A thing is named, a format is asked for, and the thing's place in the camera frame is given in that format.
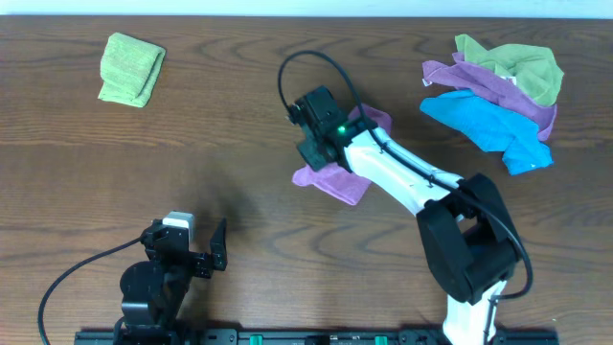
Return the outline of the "crumpled green cloth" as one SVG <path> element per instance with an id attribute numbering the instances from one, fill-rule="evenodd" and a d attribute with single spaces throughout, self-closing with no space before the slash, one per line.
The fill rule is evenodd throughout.
<path id="1" fill-rule="evenodd" d="M 511 43 L 488 50 L 468 34 L 456 35 L 455 43 L 465 61 L 498 77 L 513 77 L 515 85 L 535 103 L 552 106 L 556 102 L 564 73 L 550 48 Z"/>

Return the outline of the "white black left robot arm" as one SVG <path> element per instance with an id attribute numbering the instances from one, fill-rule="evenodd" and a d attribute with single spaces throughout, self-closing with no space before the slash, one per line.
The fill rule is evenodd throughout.
<path id="1" fill-rule="evenodd" d="M 204 253 L 190 250 L 192 214 L 171 212 L 143 231 L 140 243 L 148 258 L 121 277 L 123 317 L 114 326 L 114 344 L 184 344 L 192 338 L 176 317 L 192 279 L 226 269 L 226 227 L 222 219 Z"/>

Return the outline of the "purple microfiber cloth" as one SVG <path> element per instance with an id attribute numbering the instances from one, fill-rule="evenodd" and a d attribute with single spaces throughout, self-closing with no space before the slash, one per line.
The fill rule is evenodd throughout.
<path id="1" fill-rule="evenodd" d="M 389 114 L 370 107 L 365 103 L 362 106 L 368 118 L 374 120 L 388 134 L 391 132 L 392 117 Z M 359 110 L 356 106 L 349 113 L 349 119 L 353 120 L 358 116 Z M 347 172 L 335 163 L 325 166 L 319 172 L 305 165 L 293 174 L 291 182 L 299 187 L 314 186 L 320 191 L 352 206 L 359 202 L 372 184 L 371 180 L 360 177 L 355 173 Z"/>

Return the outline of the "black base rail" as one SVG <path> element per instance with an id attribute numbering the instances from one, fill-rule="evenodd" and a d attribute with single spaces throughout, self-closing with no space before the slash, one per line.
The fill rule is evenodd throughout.
<path id="1" fill-rule="evenodd" d="M 405 329 L 397 332 L 238 332 L 210 329 L 186 337 L 196 345 L 444 345 L 449 340 L 435 329 Z M 558 345 L 550 331 L 499 330 L 492 345 Z"/>

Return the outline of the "crumpled purple cloth in pile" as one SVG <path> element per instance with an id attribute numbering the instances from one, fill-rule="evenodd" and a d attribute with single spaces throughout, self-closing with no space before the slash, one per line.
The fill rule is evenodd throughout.
<path id="1" fill-rule="evenodd" d="M 452 54 L 455 64 L 445 65 L 436 60 L 422 64 L 425 86 L 432 83 L 470 89 L 475 95 L 508 110 L 519 113 L 538 125 L 537 138 L 541 142 L 549 139 L 557 115 L 557 106 L 542 106 L 520 90 L 514 77 L 500 77 L 489 69 L 465 61 L 461 52 Z"/>

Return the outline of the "folded light green cloth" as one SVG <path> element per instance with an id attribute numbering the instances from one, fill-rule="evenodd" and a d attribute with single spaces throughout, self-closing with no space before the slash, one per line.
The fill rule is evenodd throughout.
<path id="1" fill-rule="evenodd" d="M 98 98 L 139 108 L 146 106 L 165 55 L 166 50 L 160 46 L 126 34 L 112 34 L 101 59 L 102 89 Z"/>

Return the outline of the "crumpled blue cloth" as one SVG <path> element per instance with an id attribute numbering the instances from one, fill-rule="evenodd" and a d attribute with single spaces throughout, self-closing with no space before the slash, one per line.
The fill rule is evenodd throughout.
<path id="1" fill-rule="evenodd" d="M 470 90 L 426 98 L 420 111 L 451 127 L 484 152 L 500 152 L 509 174 L 519 175 L 554 163 L 549 147 L 537 138 L 538 125 L 491 103 Z"/>

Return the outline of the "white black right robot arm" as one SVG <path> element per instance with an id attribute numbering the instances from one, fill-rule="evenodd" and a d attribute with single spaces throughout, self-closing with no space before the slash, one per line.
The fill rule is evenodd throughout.
<path id="1" fill-rule="evenodd" d="M 325 86 L 287 110 L 306 137 L 298 151 L 312 169 L 337 164 L 372 181 L 416 217 L 428 267 L 447 295 L 448 341 L 489 344 L 503 290 L 516 264 L 527 259 L 493 182 L 433 167 L 396 143 L 364 106 L 350 118 Z"/>

